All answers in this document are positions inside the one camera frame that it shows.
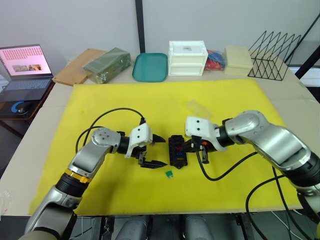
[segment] black cable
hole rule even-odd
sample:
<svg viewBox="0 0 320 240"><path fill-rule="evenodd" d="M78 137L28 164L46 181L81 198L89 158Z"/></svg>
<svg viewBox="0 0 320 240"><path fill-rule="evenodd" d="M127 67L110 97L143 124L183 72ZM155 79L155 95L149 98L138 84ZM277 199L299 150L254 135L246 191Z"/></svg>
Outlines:
<svg viewBox="0 0 320 240"><path fill-rule="evenodd" d="M81 137L86 133L86 132L90 132L92 129L98 129L98 128L103 128L103 126L93 126L93 127L89 127L87 128L86 130L84 130L80 136L78 137L78 139L76 140L76 143L75 143L75 154L77 154L78 152L78 145L79 145L79 142L80 142L80 139Z"/></svg>
<svg viewBox="0 0 320 240"><path fill-rule="evenodd" d="M310 32L310 30L313 28L313 26L315 25L315 23L318 21L318 19L320 18L320 13L318 14L318 16L316 16L315 20L313 21L313 23L310 25L310 27L307 29L307 31L304 33L304 35L302 36L302 38L299 40L299 42L296 44L295 48L292 50L292 52L289 54L289 56L284 60L285 63L287 63L287 61L289 60L289 58L295 53L295 51L297 50L297 48L299 47L299 45L302 43L302 41L305 39L305 37L307 36L307 34Z"/></svg>
<svg viewBox="0 0 320 240"><path fill-rule="evenodd" d="M256 151L248 154L247 156L245 156L244 158L242 158L240 161L238 161L236 164L234 164L232 167L230 167L225 173L223 173L221 176L218 176L216 178L212 178L210 177L207 173L206 173L206 170L204 168L204 165L202 164L202 160L201 160L201 157L200 157L200 154L198 151L195 152L196 153L196 157L198 159L198 162L199 162L199 165L200 165L200 168L201 168L201 171L203 173L203 175L210 181L218 181L222 178L224 178L226 175L228 175L233 169L235 169L238 165L240 165L241 163L243 163L245 160L247 160L248 158L258 154Z"/></svg>
<svg viewBox="0 0 320 240"><path fill-rule="evenodd" d="M249 201L250 201L250 198L252 196L252 194L258 189L260 188L261 186L267 184L267 183L270 183L274 180L277 180L277 179L280 179L280 178L283 178L284 175L280 175L280 176L277 176L277 177L273 177L273 178L270 178L266 181L263 181L261 183L259 183L257 186L255 186L248 194L248 196L246 197L246 200L245 200L245 211L246 211L246 214L248 215L248 218L252 224L252 226L254 227L254 229L257 231L257 233L260 235L260 237L263 239L263 240L268 240L267 237L261 232L261 230L258 228L258 226L256 225L255 221L253 220L252 216L251 216L251 213L249 211Z"/></svg>
<svg viewBox="0 0 320 240"><path fill-rule="evenodd" d="M274 167L272 167L272 171L273 171L274 177L277 177L276 169L275 169ZM282 189L281 189L279 180L276 179L275 181L276 181L276 185L277 185L277 187L278 187L279 194L280 194L282 203L283 203L283 205L284 205L285 211L286 211L286 213L288 214L289 218L291 219L291 221L293 222L293 224L295 225L295 227L299 230L299 232L300 232L306 239L312 240L312 239L305 233L305 231L303 231L303 230L301 229L301 227L298 225L298 223L296 222L296 220L295 220L294 217L292 216L291 212L289 211L288 205L287 205L287 203L286 203L284 194L283 194L283 192L282 192Z"/></svg>
<svg viewBox="0 0 320 240"><path fill-rule="evenodd" d="M82 234L85 234L86 232L90 231L92 229L92 227L89 227L87 230L83 231L82 233L78 234L78 235L75 235L75 236L72 236L70 237L71 239L75 239L77 237L80 237Z"/></svg>
<svg viewBox="0 0 320 240"><path fill-rule="evenodd" d="M286 218L286 222L288 223L288 233L289 233L289 238L290 240L292 240L292 236L291 236L291 227L290 227L290 222L289 222L289 217L287 212L285 212L285 218Z"/></svg>
<svg viewBox="0 0 320 240"><path fill-rule="evenodd" d="M91 124L91 126L90 126L88 129L92 129L92 127L96 124L96 122L97 122L100 118L102 118L103 116L105 116L105 115L107 115L107 114L109 114L109 113L112 113L112 112L114 112L114 111L118 111L118 110L128 110L128 111L135 112L136 114L138 114L138 115L141 117L140 124L142 124L143 122L146 122L144 116L143 116L140 112L138 112L137 110L132 109L132 108L129 108L129 107L118 107L118 108L114 108L114 109L111 109L111 110L109 110L109 111L106 111L106 112L102 113L100 116L98 116L98 117L93 121L93 123ZM89 131L88 131L88 132L86 133L86 135L85 135L85 138L84 138L84 141L83 141L83 145L82 145L82 146L86 145L88 136L89 136Z"/></svg>

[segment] metal file holder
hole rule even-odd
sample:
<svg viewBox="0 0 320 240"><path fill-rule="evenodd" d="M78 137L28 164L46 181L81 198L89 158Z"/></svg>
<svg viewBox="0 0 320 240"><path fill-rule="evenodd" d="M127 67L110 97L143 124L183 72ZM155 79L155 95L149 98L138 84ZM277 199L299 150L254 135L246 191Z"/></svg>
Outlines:
<svg viewBox="0 0 320 240"><path fill-rule="evenodd" d="M282 81L287 73L293 54L288 59L287 64L283 60L287 59L289 53L295 50L301 35L288 33L282 34L273 31L262 35L249 48L253 68L249 72L249 77Z"/></svg>

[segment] gray floor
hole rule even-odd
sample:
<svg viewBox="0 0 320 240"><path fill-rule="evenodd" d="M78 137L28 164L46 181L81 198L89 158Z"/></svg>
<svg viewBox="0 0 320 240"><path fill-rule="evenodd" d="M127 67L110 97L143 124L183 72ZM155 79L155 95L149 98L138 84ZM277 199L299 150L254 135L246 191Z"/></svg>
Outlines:
<svg viewBox="0 0 320 240"><path fill-rule="evenodd" d="M283 222L287 223L284 211L275 211ZM292 212L300 227L313 239L316 232L316 224L311 222L304 215ZM244 240L241 227L237 225L232 214L208 214L204 218L215 240ZM129 217L116 217L114 232L111 240L115 240L121 227ZM0 240L17 240L23 233L27 223L27 217L4 216L0 221ZM254 220L261 231L270 240L289 240L289 233L286 227L270 212L254 214ZM73 228L70 239L88 240L91 239L95 219L93 217L78 217ZM305 239L290 222L291 231L301 239ZM254 231L256 240L261 240ZM155 215L153 216L153 227L149 240L180 240L179 216L178 215Z"/></svg>

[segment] laptop keyboard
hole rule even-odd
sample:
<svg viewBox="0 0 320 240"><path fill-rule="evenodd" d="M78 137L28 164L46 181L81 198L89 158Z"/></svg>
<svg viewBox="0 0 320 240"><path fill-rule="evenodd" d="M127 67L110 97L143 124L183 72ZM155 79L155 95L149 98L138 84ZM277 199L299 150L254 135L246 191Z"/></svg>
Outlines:
<svg viewBox="0 0 320 240"><path fill-rule="evenodd" d="M50 81L50 79L12 81L5 90L44 89Z"/></svg>

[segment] plastic bag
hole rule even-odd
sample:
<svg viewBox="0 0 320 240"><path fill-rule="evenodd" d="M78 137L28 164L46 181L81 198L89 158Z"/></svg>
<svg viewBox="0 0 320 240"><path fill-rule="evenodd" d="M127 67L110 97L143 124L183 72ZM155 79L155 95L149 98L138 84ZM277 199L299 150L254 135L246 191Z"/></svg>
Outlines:
<svg viewBox="0 0 320 240"><path fill-rule="evenodd" d="M225 58L219 51L207 50L208 58L204 70L223 70L225 68Z"/></svg>

